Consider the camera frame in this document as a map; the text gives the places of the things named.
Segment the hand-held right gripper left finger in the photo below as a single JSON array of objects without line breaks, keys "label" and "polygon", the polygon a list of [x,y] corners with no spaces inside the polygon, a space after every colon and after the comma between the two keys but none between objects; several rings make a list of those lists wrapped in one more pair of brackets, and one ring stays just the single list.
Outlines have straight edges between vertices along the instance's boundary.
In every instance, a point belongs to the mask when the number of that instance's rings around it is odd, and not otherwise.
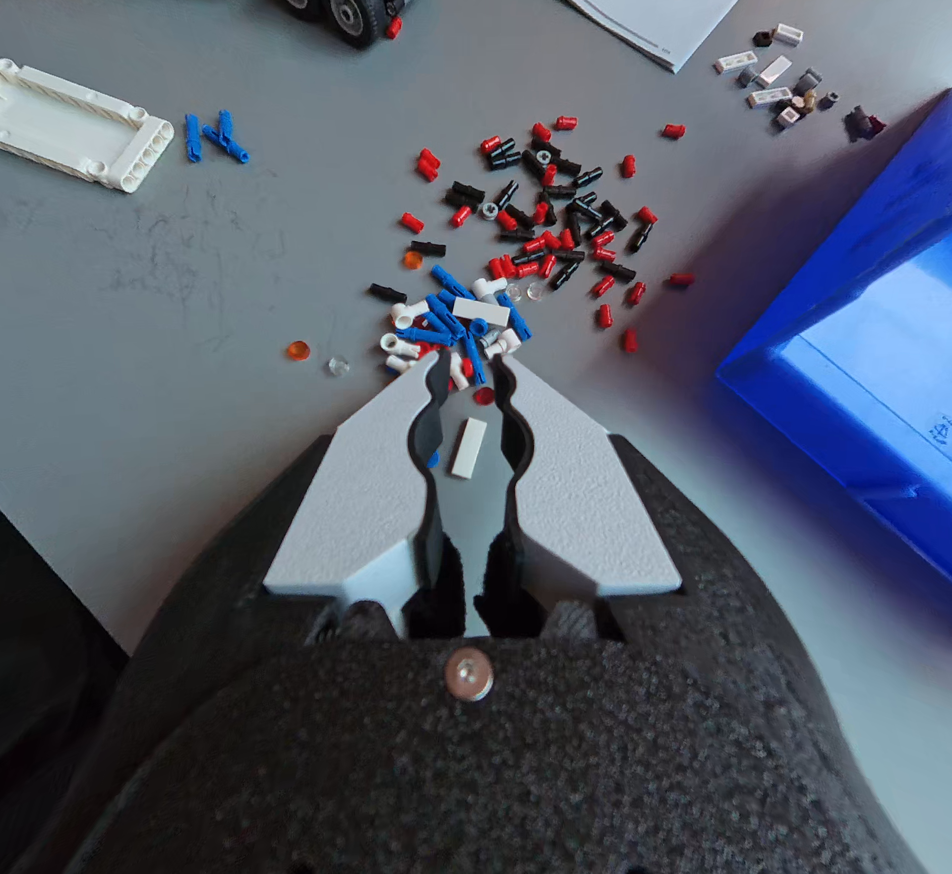
[{"label": "hand-held right gripper left finger", "polygon": [[437,581],[443,528],[427,461],[443,439],[449,356],[434,352],[334,432],[264,579],[269,594],[404,607]]}]

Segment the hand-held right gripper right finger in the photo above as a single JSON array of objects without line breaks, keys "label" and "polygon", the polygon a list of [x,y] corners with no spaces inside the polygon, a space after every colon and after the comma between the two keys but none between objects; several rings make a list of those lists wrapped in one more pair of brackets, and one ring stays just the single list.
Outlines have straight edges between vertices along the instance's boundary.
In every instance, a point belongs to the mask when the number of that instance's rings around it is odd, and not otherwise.
[{"label": "hand-held right gripper right finger", "polygon": [[494,637],[539,635],[555,607],[677,592],[682,574],[616,435],[511,357],[492,362],[512,475],[486,559],[483,621]]}]

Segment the pile of blue white connectors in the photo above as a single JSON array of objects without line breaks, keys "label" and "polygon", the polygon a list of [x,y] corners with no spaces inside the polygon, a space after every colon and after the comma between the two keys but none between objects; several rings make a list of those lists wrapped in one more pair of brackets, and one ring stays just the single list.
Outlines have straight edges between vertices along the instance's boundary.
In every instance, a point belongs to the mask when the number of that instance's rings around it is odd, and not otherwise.
[{"label": "pile of blue white connectors", "polygon": [[[389,328],[379,340],[384,367],[393,377],[407,374],[424,357],[449,359],[449,389],[465,392],[488,384],[487,368],[495,358],[511,356],[532,333],[526,320],[506,296],[506,286],[537,270],[538,261],[492,259],[487,274],[465,285],[436,264],[430,273],[437,291],[411,301],[406,293],[387,285],[371,284],[367,295],[387,305]],[[510,308],[505,329],[482,320],[457,319],[452,312],[456,297],[495,302]]]}]

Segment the white lego panel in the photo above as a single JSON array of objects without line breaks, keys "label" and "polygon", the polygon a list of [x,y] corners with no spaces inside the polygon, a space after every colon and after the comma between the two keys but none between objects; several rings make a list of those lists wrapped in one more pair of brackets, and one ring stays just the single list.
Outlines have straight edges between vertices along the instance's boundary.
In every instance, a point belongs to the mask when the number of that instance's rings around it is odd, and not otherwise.
[{"label": "white lego panel", "polygon": [[86,86],[1,60],[1,148],[134,193],[173,141],[173,125]]}]

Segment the white lego tile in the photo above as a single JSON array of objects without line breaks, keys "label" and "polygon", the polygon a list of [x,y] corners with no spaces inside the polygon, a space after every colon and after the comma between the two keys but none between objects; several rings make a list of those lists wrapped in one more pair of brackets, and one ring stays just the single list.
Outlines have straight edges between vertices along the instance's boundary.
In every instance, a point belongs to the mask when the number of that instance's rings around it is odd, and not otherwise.
[{"label": "white lego tile", "polygon": [[509,323],[510,308],[500,306],[495,302],[456,297],[452,312],[457,319],[482,320],[490,326],[505,329]]},{"label": "white lego tile", "polygon": [[449,473],[458,479],[471,479],[482,449],[486,422],[469,417],[461,431]]}]

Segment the pile of red black pins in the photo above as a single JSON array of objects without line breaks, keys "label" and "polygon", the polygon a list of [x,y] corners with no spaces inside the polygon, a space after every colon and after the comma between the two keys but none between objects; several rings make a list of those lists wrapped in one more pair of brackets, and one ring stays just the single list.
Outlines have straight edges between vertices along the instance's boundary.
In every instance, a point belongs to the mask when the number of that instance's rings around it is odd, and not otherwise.
[{"label": "pile of red black pins", "polygon": [[[604,168],[583,168],[572,162],[554,138],[557,132],[576,130],[577,124],[576,117],[560,115],[553,125],[534,124],[526,145],[498,135],[480,142],[478,156],[488,172],[528,176],[525,195],[520,195],[522,183],[517,177],[493,196],[455,180],[446,186],[445,203],[451,211],[447,225],[459,228],[478,218],[497,228],[496,242],[504,249],[488,260],[479,277],[486,276],[488,263],[495,258],[538,261],[533,274],[517,280],[522,297],[527,298],[526,288],[533,282],[547,282],[549,293],[561,290],[590,263],[596,271],[589,292],[589,298],[598,303],[594,323],[607,330],[613,323],[606,300],[611,289],[620,287],[623,304],[630,308],[639,305],[648,290],[628,260],[645,246],[660,216],[648,205],[626,214],[613,201],[599,197],[593,187]],[[399,225],[413,237],[404,254],[409,249],[422,253],[422,266],[429,265],[429,273],[436,264],[444,267],[447,245],[422,241],[422,220],[406,212]]]}]

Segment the blue plastic bin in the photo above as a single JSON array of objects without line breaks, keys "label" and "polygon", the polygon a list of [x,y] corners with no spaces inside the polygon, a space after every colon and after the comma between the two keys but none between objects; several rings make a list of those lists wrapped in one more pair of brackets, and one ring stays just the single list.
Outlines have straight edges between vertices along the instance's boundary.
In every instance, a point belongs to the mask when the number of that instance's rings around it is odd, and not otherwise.
[{"label": "blue plastic bin", "polygon": [[950,578],[950,92],[717,378]]}]

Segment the pile of grey white pieces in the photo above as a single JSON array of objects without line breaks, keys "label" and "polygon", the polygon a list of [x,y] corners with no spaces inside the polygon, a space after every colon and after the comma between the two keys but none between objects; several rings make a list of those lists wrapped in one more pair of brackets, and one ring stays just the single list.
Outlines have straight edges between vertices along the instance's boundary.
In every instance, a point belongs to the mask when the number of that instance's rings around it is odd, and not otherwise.
[{"label": "pile of grey white pieces", "polygon": [[775,133],[791,130],[839,101],[839,94],[827,88],[825,74],[799,61],[805,37],[800,26],[779,22],[757,31],[746,49],[712,63],[715,75],[738,91],[747,109],[767,115]]}]

